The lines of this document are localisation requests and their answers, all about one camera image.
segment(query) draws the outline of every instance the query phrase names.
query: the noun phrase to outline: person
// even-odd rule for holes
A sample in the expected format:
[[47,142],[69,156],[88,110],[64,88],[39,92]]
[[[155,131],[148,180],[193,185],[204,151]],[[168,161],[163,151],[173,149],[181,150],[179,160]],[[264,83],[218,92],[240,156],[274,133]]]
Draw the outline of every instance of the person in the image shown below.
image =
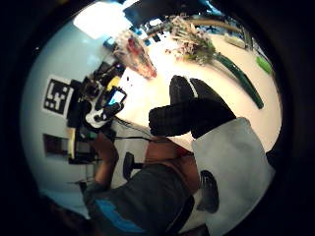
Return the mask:
[[[91,142],[102,164],[84,192],[84,201],[92,221],[104,235],[166,235],[188,199],[200,188],[194,154],[178,154],[180,147],[165,136],[191,131],[194,138],[200,137],[235,116],[212,89],[212,96],[204,99],[194,98],[189,88],[184,78],[172,78],[170,106],[155,108],[149,114],[151,132],[162,136],[152,138],[144,168],[121,187],[110,189],[118,160],[113,143],[102,133]],[[201,122],[205,107],[212,113],[212,122]]]
[[[214,173],[220,193],[220,207],[206,214],[212,235],[234,227],[267,189],[273,172],[246,119],[236,119],[200,80],[174,76],[169,93],[170,105],[150,111],[154,137],[144,168],[124,185],[110,189],[119,158],[113,143],[102,133],[91,142],[102,163],[84,191],[91,220],[88,231],[77,229],[79,235],[167,235],[200,188],[199,171],[204,168]],[[179,151],[167,138],[187,132],[195,139],[194,153]]]

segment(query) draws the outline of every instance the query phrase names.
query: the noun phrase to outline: sleeve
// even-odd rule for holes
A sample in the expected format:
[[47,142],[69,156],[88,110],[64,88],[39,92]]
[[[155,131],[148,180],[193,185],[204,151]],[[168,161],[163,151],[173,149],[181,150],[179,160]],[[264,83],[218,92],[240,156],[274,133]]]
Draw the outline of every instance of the sleeve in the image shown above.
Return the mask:
[[218,184],[219,209],[206,213],[206,224],[211,235],[225,234],[261,200],[275,170],[245,118],[213,129],[192,147],[198,171],[210,171]]

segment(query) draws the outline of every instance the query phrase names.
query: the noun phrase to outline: white wall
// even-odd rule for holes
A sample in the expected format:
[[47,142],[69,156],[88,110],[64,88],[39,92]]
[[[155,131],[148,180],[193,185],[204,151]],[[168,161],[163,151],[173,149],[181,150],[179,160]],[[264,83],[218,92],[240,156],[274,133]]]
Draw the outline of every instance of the white wall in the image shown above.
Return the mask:
[[74,182],[93,175],[91,166],[67,164],[67,160],[45,156],[42,134],[67,138],[66,120],[42,112],[42,98],[50,74],[82,81],[108,55],[102,43],[67,23],[42,48],[31,67],[21,106],[23,146],[31,172],[41,191],[59,204],[86,214],[79,188]]

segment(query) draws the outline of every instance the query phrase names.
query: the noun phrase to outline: cable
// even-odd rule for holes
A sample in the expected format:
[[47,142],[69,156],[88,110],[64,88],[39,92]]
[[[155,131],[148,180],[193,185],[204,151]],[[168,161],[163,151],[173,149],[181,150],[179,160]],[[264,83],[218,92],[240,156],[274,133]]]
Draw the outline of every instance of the cable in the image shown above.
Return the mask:
[[148,139],[148,138],[145,138],[145,137],[141,137],[141,136],[131,136],[131,137],[119,137],[119,136],[116,136],[115,140],[145,140],[145,141],[148,141],[148,142],[160,143],[160,144],[171,142],[171,141],[166,141],[166,140],[151,140],[151,139]]
[[118,124],[120,124],[120,125],[123,125],[123,126],[129,128],[129,129],[133,129],[133,130],[139,131],[139,132],[141,132],[141,133],[143,133],[143,134],[145,134],[145,135],[147,135],[147,136],[152,137],[151,134],[149,134],[149,133],[147,133],[147,132],[145,132],[145,131],[143,131],[143,130],[137,129],[137,128],[133,127],[133,126],[131,126],[130,123],[128,123],[127,121],[124,121],[124,120],[118,118],[117,116],[114,117],[114,120],[115,120]]

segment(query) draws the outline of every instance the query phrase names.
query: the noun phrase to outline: white table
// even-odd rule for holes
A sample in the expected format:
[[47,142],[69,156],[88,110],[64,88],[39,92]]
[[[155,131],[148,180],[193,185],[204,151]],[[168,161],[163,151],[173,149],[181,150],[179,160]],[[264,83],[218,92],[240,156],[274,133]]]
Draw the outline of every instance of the white table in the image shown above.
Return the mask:
[[[216,66],[202,67],[193,62],[176,61],[173,55],[167,55],[165,49],[174,48],[176,44],[165,38],[149,46],[149,54],[157,68],[156,78],[147,80],[126,69],[119,85],[128,96],[125,108],[118,117],[148,127],[150,110],[169,104],[168,86],[172,76],[196,78],[214,89],[237,117],[246,117],[265,151],[270,150],[277,140],[282,124],[281,102],[273,78],[258,66],[256,55],[252,51],[225,42],[222,35],[213,34],[212,39],[217,51],[230,58],[248,76],[265,103],[263,109],[257,108],[237,79],[219,62],[216,62]],[[190,134],[172,139],[191,150],[193,138]]]

